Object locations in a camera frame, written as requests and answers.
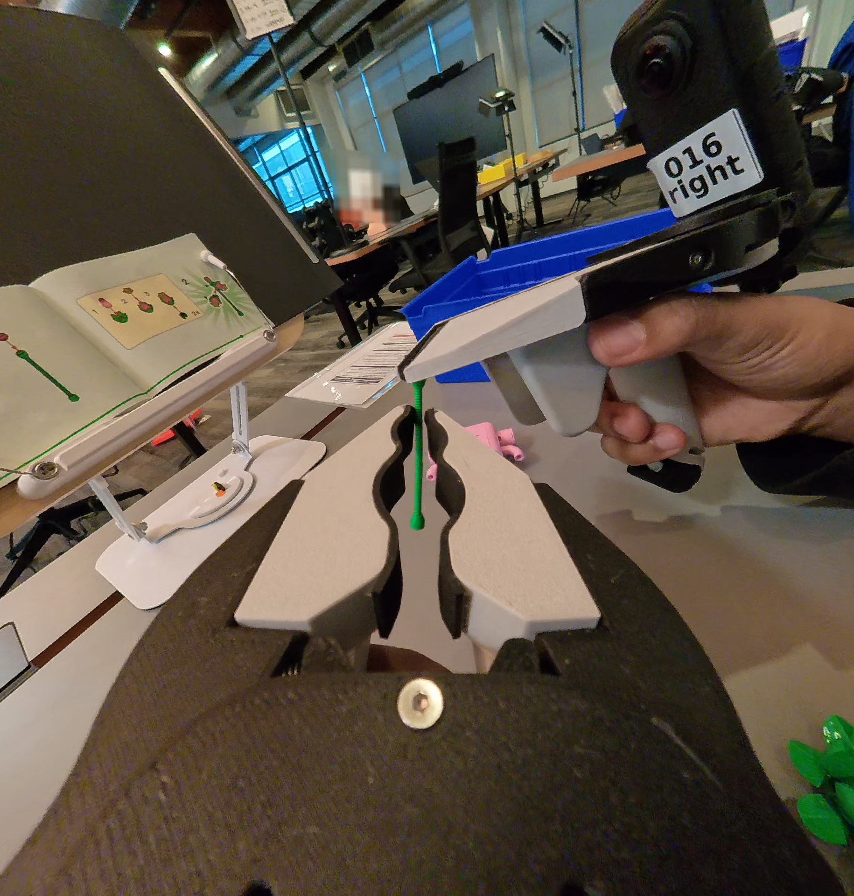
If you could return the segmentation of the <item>tripod light stand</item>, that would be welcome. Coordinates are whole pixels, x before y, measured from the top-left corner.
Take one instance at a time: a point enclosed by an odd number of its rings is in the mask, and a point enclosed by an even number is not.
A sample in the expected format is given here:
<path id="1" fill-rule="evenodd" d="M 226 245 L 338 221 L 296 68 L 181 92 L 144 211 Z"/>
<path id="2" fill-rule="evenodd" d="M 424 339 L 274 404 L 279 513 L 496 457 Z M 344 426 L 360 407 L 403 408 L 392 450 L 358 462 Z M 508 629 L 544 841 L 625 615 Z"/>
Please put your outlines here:
<path id="1" fill-rule="evenodd" d="M 574 133 L 578 142 L 578 153 L 583 154 L 582 128 L 583 128 L 583 105 L 582 105 L 582 82 L 581 76 L 577 72 L 577 56 L 578 46 L 575 45 L 573 39 L 567 34 L 555 28 L 549 21 L 543 21 L 537 30 L 537 34 L 542 37 L 545 42 L 556 52 L 567 55 L 569 78 L 571 86 L 572 103 L 575 113 Z"/>
<path id="2" fill-rule="evenodd" d="M 495 117 L 503 119 L 505 137 L 508 143 L 512 163 L 512 185 L 514 188 L 515 202 L 518 211 L 518 227 L 516 241 L 520 242 L 525 231 L 525 217 L 520 197 L 519 171 L 516 160 L 511 113 L 516 111 L 515 94 L 507 88 L 497 88 L 488 96 L 479 98 L 479 110 L 487 118 Z"/>

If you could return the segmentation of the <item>wooden office desk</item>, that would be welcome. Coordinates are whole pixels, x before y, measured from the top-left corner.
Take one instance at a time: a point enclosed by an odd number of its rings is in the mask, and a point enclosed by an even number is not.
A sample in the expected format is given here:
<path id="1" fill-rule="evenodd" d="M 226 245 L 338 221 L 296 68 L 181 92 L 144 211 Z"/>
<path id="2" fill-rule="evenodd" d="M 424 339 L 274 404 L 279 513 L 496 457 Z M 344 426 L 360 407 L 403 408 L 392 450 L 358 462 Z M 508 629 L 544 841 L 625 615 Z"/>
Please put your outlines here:
<path id="1" fill-rule="evenodd" d="M 533 219 L 525 220 L 525 231 L 541 230 L 545 227 L 545 211 L 541 195 L 541 181 L 551 175 L 559 166 L 563 151 L 539 151 L 527 156 L 528 163 L 519 174 L 520 192 L 528 189 L 532 197 Z M 486 225 L 491 228 L 499 240 L 501 247 L 510 245 L 509 222 L 503 208 L 502 194 L 511 190 L 514 195 L 512 176 L 490 183 L 477 186 L 476 197 L 483 208 L 483 217 Z"/>
<path id="2" fill-rule="evenodd" d="M 396 261 L 399 264 L 399 271 L 400 271 L 399 252 L 401 252 L 405 256 L 407 261 L 409 262 L 410 272 L 415 275 L 415 277 L 416 277 L 415 281 L 416 281 L 417 285 L 423 285 L 425 281 L 424 281 L 423 276 L 421 275 L 422 271 L 421 271 L 420 261 L 414 252 L 414 241 L 416 238 L 419 238 L 419 237 L 434 237 L 436 235 L 437 218 L 438 218 L 438 210 L 437 209 L 429 209 L 421 214 L 414 215 L 410 218 L 403 220 L 398 225 L 394 225 L 394 226 L 390 227 L 388 230 L 384 230 L 382 233 L 376 235 L 375 237 L 368 238 L 366 241 L 362 242 L 360 245 L 355 246 L 354 248 L 347 248 L 343 251 L 332 253 L 331 256 L 326 259 L 327 264 L 328 264 L 328 266 L 330 266 L 330 268 L 332 268 L 335 265 L 338 265 L 341 263 L 346 263 L 348 261 L 354 261 L 356 259 L 362 258 L 372 252 L 377 252 L 378 259 L 380 259 L 382 261 L 384 259 L 387 259 L 389 253 L 392 252 Z M 402 308 L 398 305 L 388 305 L 386 303 L 384 303 L 384 304 L 385 304 L 385 306 L 390 307 L 390 308 L 399 308 L 402 312 Z M 366 330 L 366 332 L 367 332 L 367 326 L 364 323 L 360 325 L 360 328 L 358 330 L 360 336 L 362 338 L 364 338 L 363 334 L 362 334 L 362 330 Z M 344 330 L 338 340 L 338 345 L 340 347 L 343 347 L 344 345 L 349 346 L 347 337 L 345 337 L 345 335 L 344 335 Z"/>
<path id="3" fill-rule="evenodd" d="M 577 180 L 576 198 L 567 215 L 576 219 L 580 213 L 588 216 L 586 209 L 592 199 L 601 198 L 612 207 L 620 197 L 623 183 L 636 175 L 647 172 L 645 148 L 637 143 L 598 151 L 582 156 L 578 161 L 558 167 L 553 173 L 553 182 L 570 178 Z"/>

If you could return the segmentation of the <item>pink toy block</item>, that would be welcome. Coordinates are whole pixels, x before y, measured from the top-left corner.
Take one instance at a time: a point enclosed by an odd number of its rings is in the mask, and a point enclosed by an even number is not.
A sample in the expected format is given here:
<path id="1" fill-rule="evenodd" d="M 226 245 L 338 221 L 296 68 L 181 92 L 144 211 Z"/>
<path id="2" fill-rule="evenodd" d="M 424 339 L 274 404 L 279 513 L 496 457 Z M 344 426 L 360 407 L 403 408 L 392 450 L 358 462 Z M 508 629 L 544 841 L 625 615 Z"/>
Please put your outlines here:
<path id="1" fill-rule="evenodd" d="M 429 448 L 436 453 L 429 455 L 431 466 L 426 478 L 437 482 L 438 489 L 449 489 L 460 482 L 469 487 L 499 488 L 512 482 L 515 474 L 504 473 L 510 469 L 505 461 L 524 460 L 524 452 L 515 444 L 512 429 L 496 430 L 490 423 L 462 427 L 456 421 L 438 414 L 428 426 Z"/>

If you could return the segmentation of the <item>person's right hand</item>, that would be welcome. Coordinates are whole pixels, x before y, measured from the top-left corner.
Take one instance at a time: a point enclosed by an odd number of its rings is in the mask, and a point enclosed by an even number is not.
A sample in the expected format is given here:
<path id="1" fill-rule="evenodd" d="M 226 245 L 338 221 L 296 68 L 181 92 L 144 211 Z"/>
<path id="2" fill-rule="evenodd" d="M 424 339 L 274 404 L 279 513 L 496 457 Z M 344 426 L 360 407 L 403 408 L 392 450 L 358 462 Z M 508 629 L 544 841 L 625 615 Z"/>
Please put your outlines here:
<path id="1" fill-rule="evenodd" d="M 612 371 L 676 357 L 705 446 L 786 435 L 854 444 L 854 308 L 675 294 L 592 322 L 588 344 Z"/>

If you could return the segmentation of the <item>black board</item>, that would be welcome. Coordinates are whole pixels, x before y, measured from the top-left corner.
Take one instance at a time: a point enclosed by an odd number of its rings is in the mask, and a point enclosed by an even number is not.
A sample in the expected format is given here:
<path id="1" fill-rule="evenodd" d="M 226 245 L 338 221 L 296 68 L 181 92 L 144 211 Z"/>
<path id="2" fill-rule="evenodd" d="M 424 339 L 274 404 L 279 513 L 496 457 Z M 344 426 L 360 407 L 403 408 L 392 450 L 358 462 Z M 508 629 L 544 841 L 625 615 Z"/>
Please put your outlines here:
<path id="1" fill-rule="evenodd" d="M 284 322 L 341 284 L 119 28 L 0 6 L 0 287 L 194 233 Z"/>

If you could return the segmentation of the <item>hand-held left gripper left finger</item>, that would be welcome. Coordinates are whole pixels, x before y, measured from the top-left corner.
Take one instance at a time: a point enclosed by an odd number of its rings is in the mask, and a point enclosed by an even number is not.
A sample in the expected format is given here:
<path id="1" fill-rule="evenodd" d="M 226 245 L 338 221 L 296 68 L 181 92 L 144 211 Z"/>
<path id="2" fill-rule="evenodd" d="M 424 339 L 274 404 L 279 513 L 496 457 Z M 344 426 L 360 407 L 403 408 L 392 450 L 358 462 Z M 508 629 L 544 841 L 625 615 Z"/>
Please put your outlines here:
<path id="1" fill-rule="evenodd" d="M 414 409 L 390 410 L 306 474 L 234 618 L 338 642 L 388 637 L 399 615 L 399 531 Z"/>

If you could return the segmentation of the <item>orange plastic object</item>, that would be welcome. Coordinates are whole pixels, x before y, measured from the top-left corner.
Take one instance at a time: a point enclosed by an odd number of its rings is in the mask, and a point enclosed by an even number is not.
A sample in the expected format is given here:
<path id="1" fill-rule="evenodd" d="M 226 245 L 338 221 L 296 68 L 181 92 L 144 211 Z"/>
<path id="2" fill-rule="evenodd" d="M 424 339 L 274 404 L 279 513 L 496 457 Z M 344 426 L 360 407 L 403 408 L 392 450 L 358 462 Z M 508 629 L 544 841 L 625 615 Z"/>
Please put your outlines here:
<path id="1" fill-rule="evenodd" d="M 165 429 L 151 441 L 152 446 L 159 446 L 177 438 L 195 456 L 205 454 L 207 449 L 196 435 L 197 425 L 203 420 L 202 409 L 197 409 L 173 427 Z"/>

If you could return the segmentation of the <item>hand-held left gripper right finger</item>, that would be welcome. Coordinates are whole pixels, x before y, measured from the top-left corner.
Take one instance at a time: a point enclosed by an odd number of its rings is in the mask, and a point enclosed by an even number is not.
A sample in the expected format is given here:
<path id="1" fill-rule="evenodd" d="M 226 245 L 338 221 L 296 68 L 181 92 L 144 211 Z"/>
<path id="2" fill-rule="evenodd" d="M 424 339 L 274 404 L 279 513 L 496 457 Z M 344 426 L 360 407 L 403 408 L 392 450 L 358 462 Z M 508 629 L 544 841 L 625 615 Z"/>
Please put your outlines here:
<path id="1" fill-rule="evenodd" d="M 538 633 L 593 629 L 601 612 L 533 482 L 505 461 L 514 481 L 487 491 L 460 482 L 438 489 L 438 596 L 452 637 L 533 640 Z"/>

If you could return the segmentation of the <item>laminated label sheet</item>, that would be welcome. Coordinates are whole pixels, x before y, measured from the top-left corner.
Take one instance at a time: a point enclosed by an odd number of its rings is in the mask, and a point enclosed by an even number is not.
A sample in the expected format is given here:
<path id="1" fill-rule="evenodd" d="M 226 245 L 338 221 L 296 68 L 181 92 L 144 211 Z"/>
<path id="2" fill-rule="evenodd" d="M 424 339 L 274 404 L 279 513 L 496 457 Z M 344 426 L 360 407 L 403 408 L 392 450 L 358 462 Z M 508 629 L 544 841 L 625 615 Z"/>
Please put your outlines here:
<path id="1" fill-rule="evenodd" d="M 399 381 L 399 364 L 416 342 L 407 322 L 384 326 L 287 392 L 287 398 L 368 408 Z"/>

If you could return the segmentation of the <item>open instruction booklet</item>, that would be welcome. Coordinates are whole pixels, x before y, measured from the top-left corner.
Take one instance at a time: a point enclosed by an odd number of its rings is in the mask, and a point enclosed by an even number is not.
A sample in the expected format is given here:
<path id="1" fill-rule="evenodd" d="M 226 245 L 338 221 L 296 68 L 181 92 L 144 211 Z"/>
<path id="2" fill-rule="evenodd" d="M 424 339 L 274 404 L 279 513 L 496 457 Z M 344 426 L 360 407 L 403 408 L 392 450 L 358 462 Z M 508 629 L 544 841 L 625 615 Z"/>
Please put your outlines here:
<path id="1" fill-rule="evenodd" d="M 271 326 L 194 234 L 0 287 L 0 487 Z"/>

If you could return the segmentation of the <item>black high-back office chair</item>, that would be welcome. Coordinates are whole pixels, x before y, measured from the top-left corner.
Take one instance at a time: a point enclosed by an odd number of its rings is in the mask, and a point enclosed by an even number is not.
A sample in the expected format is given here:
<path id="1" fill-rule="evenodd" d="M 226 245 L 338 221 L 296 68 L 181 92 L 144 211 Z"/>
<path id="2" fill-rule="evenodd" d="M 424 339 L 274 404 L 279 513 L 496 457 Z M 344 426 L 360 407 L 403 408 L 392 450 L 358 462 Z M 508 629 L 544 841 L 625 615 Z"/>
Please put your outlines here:
<path id="1" fill-rule="evenodd" d="M 438 237 L 440 274 L 479 252 L 490 253 L 490 241 L 477 214 L 476 138 L 468 136 L 437 146 L 440 167 Z"/>

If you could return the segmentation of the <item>yellow parts bin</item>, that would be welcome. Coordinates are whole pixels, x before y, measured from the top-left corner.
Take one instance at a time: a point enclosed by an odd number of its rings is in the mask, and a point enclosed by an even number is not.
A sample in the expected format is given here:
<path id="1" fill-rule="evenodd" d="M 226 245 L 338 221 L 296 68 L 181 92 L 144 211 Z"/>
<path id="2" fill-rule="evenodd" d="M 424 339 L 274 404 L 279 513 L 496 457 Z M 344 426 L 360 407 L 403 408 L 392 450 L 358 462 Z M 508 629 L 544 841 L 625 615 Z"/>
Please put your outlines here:
<path id="1" fill-rule="evenodd" d="M 477 174 L 479 185 L 488 185 L 496 181 L 512 176 L 515 172 L 520 174 L 528 163 L 528 157 L 519 153 L 514 160 L 506 159 L 500 164 L 484 165 Z"/>

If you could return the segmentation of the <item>large dark wall monitor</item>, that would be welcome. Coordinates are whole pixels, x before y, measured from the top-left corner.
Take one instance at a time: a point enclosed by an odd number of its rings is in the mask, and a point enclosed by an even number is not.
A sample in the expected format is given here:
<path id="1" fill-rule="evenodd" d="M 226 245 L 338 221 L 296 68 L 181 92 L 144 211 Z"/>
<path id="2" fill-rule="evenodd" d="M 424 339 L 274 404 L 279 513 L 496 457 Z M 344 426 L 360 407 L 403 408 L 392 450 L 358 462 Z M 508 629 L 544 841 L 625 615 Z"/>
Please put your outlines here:
<path id="1" fill-rule="evenodd" d="M 479 110 L 479 99 L 493 94 L 498 87 L 495 58 L 489 55 L 444 85 L 393 110 L 414 185 L 425 181 L 417 164 L 434 158 L 440 142 L 474 137 L 479 161 L 508 150 L 503 119 L 487 117 Z"/>

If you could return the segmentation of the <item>white book stand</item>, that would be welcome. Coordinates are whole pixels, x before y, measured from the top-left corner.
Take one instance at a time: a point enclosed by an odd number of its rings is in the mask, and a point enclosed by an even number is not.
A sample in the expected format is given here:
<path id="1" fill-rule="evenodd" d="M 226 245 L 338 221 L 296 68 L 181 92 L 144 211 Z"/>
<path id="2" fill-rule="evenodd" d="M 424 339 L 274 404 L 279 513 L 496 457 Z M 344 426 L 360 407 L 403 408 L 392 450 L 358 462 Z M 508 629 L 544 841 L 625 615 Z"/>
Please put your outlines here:
<path id="1" fill-rule="evenodd" d="M 156 396 L 59 444 L 31 467 L 14 470 L 12 480 L 0 487 L 13 484 L 19 497 L 40 500 L 90 484 L 122 531 L 99 557 L 97 572 L 138 609 L 162 606 L 209 555 L 325 455 L 320 442 L 308 447 L 300 439 L 250 437 L 243 381 L 253 369 L 285 353 L 303 324 L 301 315 L 278 327 L 266 318 L 271 323 L 267 329 L 244 337 Z M 227 387 L 232 417 L 227 457 L 144 521 L 128 521 L 102 479 L 103 470 Z"/>

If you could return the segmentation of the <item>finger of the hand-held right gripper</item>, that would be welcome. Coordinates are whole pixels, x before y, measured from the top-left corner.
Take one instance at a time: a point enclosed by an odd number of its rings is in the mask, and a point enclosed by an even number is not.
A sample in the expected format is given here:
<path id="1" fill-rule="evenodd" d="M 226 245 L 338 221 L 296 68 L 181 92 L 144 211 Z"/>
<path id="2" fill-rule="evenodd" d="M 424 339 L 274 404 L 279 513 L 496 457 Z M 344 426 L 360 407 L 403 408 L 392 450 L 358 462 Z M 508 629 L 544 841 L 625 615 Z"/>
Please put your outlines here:
<path id="1" fill-rule="evenodd" d="M 533 398 L 510 354 L 491 358 L 491 380 L 499 389 L 513 416 L 524 426 L 546 420 L 543 410 Z"/>
<path id="2" fill-rule="evenodd" d="M 607 378 L 588 347 L 581 276 L 562 276 L 440 322 L 399 364 L 408 383 L 510 354 L 546 422 L 578 436 L 596 422 Z"/>

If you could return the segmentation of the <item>white paper sign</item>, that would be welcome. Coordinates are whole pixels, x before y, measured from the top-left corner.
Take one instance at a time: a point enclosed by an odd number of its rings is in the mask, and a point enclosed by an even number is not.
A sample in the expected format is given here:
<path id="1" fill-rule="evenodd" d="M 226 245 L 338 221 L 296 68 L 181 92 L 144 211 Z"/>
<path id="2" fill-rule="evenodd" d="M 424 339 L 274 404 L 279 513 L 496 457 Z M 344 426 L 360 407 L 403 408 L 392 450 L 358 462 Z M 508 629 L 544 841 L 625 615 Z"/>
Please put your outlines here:
<path id="1" fill-rule="evenodd" d="M 286 1 L 228 1 L 244 39 L 252 41 L 295 24 Z"/>

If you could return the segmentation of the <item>green toy flower stem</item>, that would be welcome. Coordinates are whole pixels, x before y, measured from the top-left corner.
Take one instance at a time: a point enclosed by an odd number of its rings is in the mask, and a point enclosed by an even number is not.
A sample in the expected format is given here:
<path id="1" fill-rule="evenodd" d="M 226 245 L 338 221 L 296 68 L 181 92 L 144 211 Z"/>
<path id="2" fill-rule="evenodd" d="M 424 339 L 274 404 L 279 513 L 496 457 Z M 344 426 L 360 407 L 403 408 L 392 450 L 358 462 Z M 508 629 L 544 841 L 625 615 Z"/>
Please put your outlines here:
<path id="1" fill-rule="evenodd" d="M 424 445 L 423 445 L 423 388 L 424 381 L 416 381 L 413 386 L 413 510 L 410 528 L 419 532 L 425 526 L 423 515 Z"/>

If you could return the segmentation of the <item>pile of green leaf pieces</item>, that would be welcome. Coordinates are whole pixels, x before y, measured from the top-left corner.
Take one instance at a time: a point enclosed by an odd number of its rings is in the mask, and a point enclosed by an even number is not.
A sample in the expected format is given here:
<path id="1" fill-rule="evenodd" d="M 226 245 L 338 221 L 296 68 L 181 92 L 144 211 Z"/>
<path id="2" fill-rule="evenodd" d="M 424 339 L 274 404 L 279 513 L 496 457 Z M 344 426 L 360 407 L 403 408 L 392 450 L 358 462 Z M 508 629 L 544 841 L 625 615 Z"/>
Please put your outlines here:
<path id="1" fill-rule="evenodd" d="M 791 765 L 812 787 L 797 801 L 803 826 L 815 838 L 854 853 L 854 724 L 833 714 L 822 724 L 824 745 L 787 743 Z"/>

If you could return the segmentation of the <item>blue storage bin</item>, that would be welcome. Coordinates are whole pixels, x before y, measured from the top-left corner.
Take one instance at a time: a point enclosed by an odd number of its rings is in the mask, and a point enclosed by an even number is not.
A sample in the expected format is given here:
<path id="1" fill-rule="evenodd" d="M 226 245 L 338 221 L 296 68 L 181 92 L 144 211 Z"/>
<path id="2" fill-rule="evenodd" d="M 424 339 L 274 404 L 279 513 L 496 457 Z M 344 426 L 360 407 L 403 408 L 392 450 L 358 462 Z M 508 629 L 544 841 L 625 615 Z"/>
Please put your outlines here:
<path id="1" fill-rule="evenodd" d="M 673 222 L 669 211 L 654 210 L 495 250 L 485 261 L 457 265 L 407 304 L 403 313 L 413 334 L 421 338 L 438 322 L 578 272 L 589 258 L 649 237 Z"/>

